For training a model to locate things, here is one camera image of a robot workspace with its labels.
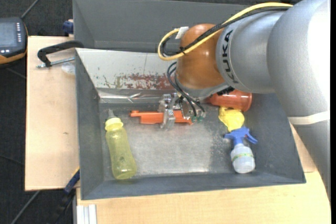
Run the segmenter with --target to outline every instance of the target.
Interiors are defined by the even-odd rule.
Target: yellow cable
[[[268,3],[261,3],[261,4],[257,4],[248,8],[243,9],[241,12],[238,12],[237,14],[235,14],[234,16],[232,16],[230,19],[228,19],[227,21],[223,22],[222,24],[225,24],[231,20],[234,20],[236,18],[239,18],[243,15],[245,15],[246,13],[249,13],[253,10],[256,9],[260,9],[260,8],[265,8],[265,7],[292,7],[292,5],[290,4],[285,4],[285,3],[277,3],[277,2],[268,2]],[[210,38],[212,38],[218,31],[220,31],[221,29],[217,30],[216,32],[210,34],[209,36],[207,36],[206,38],[200,40],[199,42],[197,42],[195,45],[193,45],[192,47],[190,47],[189,49],[186,49],[184,52],[180,52],[179,54],[173,55],[173,56],[168,56],[165,57],[161,54],[161,46],[164,40],[166,40],[168,37],[172,36],[174,33],[178,32],[180,29],[174,29],[172,31],[170,31],[168,34],[166,34],[160,41],[159,46],[158,46],[158,55],[160,57],[161,60],[164,61],[171,61],[171,60],[175,60],[179,57],[182,57],[183,55],[191,52],[192,50],[196,49],[198,46],[200,46],[201,44],[203,44],[204,42],[206,42],[207,40],[209,40]]]

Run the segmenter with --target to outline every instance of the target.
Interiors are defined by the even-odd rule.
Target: gray bin
[[[216,24],[241,9],[173,1],[74,0],[75,38],[88,48],[76,50],[83,200],[305,182],[289,122],[274,94],[254,94],[244,113],[245,125],[259,141],[251,145],[256,169],[249,174],[232,168],[232,145],[222,138],[227,129],[215,106],[205,105],[203,122],[176,123],[171,131],[128,115],[131,110],[157,110],[162,94],[172,92],[165,77],[170,62],[151,53],[167,31]],[[134,22],[143,24],[133,28]],[[128,180],[112,176],[104,130],[108,109],[123,120],[138,166]]]

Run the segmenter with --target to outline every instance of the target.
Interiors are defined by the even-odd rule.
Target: wooden table
[[[40,48],[71,38],[28,39],[27,128],[25,189],[64,188],[79,166],[76,130],[75,77],[61,65],[36,68]],[[74,51],[58,52],[51,61],[68,58]],[[307,149],[294,132],[307,179],[306,184],[217,190],[100,200],[98,224],[103,223],[331,223],[331,211],[323,182]]]

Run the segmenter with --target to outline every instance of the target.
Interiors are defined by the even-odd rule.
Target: black device
[[[26,54],[27,30],[19,17],[0,18],[0,66]]]

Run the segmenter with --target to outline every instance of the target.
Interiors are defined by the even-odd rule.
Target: orange plastic item
[[[252,103],[252,93],[234,90],[229,94],[214,94],[208,98],[208,102],[212,105],[247,111]]]
[[[140,117],[140,123],[142,124],[155,124],[163,122],[163,112],[155,112],[155,111],[139,111],[132,110],[130,113],[131,117]],[[181,110],[174,110],[175,122],[186,122],[188,124],[193,124],[191,119],[186,120],[183,118]]]

